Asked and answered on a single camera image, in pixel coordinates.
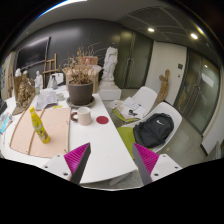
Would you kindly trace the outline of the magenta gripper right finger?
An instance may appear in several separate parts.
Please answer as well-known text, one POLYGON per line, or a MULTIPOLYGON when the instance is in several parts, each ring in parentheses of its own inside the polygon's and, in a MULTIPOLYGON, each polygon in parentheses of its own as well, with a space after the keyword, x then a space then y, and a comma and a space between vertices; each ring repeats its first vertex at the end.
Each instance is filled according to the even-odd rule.
POLYGON ((159 155, 137 143, 134 143, 132 146, 132 154, 140 172, 143 185, 150 184, 152 182, 151 173, 159 159, 159 155))

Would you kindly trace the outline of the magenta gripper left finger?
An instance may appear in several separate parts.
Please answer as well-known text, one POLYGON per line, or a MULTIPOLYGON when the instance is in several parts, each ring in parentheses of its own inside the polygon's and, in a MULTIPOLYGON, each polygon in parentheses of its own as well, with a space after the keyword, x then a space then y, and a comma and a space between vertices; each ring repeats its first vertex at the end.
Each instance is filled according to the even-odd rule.
POLYGON ((72 183, 80 183, 90 153, 91 145, 86 143, 64 155, 65 161, 72 173, 70 179, 72 183))

